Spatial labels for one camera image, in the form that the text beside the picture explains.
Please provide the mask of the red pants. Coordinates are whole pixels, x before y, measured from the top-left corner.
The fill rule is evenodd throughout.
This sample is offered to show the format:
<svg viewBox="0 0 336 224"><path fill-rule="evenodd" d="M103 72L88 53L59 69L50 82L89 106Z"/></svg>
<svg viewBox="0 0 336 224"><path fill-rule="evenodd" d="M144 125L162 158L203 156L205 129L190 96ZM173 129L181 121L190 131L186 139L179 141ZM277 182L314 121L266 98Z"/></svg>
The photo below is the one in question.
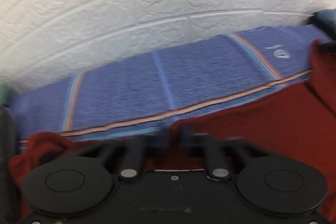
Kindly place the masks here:
<svg viewBox="0 0 336 224"><path fill-rule="evenodd" d="M158 135L138 178L76 153L104 141L30 137L9 170L21 223L335 223L335 53L315 40L311 75L254 102L176 121ZM268 151L238 175L211 179L181 132L240 137Z"/></svg>

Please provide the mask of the blue patterned bed sheet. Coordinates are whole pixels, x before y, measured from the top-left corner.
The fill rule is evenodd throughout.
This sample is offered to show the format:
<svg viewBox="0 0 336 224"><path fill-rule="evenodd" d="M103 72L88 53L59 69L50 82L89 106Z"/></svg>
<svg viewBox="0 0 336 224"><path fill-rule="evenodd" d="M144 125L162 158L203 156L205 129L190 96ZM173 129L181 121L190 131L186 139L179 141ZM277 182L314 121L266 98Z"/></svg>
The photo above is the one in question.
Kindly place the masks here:
<svg viewBox="0 0 336 224"><path fill-rule="evenodd" d="M151 51L14 98L21 143L50 131L74 141L145 134L253 102L310 75L318 27L260 27Z"/></svg>

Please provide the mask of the dark grey folded garment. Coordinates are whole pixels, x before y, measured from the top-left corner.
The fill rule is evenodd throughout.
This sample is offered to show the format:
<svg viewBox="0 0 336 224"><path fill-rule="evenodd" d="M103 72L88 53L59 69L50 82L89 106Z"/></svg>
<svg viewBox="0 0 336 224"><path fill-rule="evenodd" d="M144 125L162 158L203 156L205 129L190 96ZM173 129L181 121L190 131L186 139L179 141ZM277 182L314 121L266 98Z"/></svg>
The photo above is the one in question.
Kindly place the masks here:
<svg viewBox="0 0 336 224"><path fill-rule="evenodd" d="M14 118L8 108L1 106L1 223L16 223L20 215L19 190L9 170L16 151Z"/></svg>

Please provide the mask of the mint green folded garment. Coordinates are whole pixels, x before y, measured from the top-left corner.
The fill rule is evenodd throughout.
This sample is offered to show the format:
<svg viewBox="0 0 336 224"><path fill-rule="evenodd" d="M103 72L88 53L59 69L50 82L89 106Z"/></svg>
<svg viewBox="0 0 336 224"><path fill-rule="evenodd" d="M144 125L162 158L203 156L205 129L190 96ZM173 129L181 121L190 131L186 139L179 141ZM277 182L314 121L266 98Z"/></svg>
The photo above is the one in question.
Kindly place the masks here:
<svg viewBox="0 0 336 224"><path fill-rule="evenodd" d="M7 84L0 83L0 104L7 107L9 102L16 96L16 91Z"/></svg>

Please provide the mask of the folded blue jeans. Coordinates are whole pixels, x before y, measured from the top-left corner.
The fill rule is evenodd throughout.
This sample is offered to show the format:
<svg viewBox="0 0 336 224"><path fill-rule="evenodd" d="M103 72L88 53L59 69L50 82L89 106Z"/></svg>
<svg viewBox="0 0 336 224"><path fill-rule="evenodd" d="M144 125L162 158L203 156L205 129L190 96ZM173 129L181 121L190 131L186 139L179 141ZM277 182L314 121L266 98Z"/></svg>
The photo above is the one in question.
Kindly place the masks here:
<svg viewBox="0 0 336 224"><path fill-rule="evenodd" d="M327 9L315 12L314 17L319 23L335 32L336 9Z"/></svg>

